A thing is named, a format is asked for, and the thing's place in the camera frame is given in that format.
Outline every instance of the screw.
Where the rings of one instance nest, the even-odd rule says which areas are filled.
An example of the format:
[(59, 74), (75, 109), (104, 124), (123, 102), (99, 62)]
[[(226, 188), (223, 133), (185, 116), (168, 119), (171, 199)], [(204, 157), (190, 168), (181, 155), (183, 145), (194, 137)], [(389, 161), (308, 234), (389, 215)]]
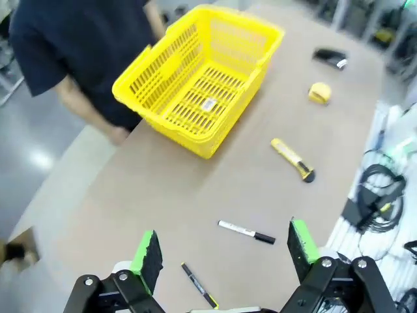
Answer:
[(323, 265), (324, 267), (330, 267), (330, 266), (332, 266), (332, 261), (331, 261), (331, 260), (329, 260), (329, 259), (324, 259), (324, 260), (321, 262), (321, 265)]
[(361, 269), (364, 269), (365, 267), (366, 267), (366, 261), (365, 260), (359, 260), (359, 262), (358, 262), (358, 266), (361, 268)]
[(91, 278), (87, 278), (84, 282), (84, 284), (86, 284), (87, 286), (91, 286), (93, 284), (93, 280)]
[(119, 279), (120, 279), (120, 280), (126, 280), (126, 279), (128, 279), (128, 275), (126, 275), (126, 274), (124, 274), (124, 273), (123, 273), (123, 274), (120, 274), (120, 275), (119, 275)]

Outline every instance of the black t-shirt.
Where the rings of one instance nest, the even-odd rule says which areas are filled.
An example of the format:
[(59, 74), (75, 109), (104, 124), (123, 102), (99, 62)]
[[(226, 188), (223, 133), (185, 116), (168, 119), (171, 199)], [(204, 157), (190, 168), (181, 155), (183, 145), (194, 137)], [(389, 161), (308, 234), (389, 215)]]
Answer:
[(145, 0), (21, 0), (10, 42), (32, 95), (67, 74), (111, 123), (133, 129), (140, 116), (117, 102), (111, 86), (155, 39)]

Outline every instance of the white marker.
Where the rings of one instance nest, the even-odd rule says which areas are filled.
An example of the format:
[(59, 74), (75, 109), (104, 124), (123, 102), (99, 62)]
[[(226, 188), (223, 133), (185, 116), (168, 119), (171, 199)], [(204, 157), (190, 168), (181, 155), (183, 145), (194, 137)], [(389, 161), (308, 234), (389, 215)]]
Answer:
[(224, 220), (219, 220), (219, 226), (227, 228), (228, 230), (234, 230), (238, 233), (243, 233), (244, 235), (254, 237), (256, 240), (263, 241), (264, 243), (269, 243), (273, 245), (275, 243), (275, 238), (264, 235), (263, 233), (258, 233), (257, 231), (247, 230), (246, 228), (233, 225), (231, 223), (225, 222)]

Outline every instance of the beige tabletop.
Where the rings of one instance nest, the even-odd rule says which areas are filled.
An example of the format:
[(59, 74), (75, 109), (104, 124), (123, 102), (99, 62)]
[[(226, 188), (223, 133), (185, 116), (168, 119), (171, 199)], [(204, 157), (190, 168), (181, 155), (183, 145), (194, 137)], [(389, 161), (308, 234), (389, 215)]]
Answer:
[[(145, 230), (164, 256), (155, 298), (167, 312), (209, 308), (182, 271), (186, 261), (220, 308), (280, 309), (297, 286), (287, 251), (292, 216), (324, 245), (346, 201), (381, 91), (383, 64), (369, 48), (291, 10), (250, 12), (286, 30), (269, 73), (217, 153), (203, 160), (142, 122), (90, 187), (59, 239), (75, 276), (107, 277), (131, 260)], [(339, 72), (311, 60), (318, 46), (345, 50)], [(326, 82), (331, 105), (308, 101)], [(312, 184), (270, 146), (286, 141), (317, 172)], [(276, 237), (268, 245), (217, 226), (223, 219)]]

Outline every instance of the plastic basket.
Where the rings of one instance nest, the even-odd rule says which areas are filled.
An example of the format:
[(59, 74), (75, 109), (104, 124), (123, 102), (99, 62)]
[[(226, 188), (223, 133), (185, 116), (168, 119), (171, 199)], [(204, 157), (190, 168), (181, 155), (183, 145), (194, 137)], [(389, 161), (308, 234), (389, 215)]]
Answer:
[(284, 32), (239, 11), (198, 6), (113, 85), (154, 129), (210, 158), (259, 89)]

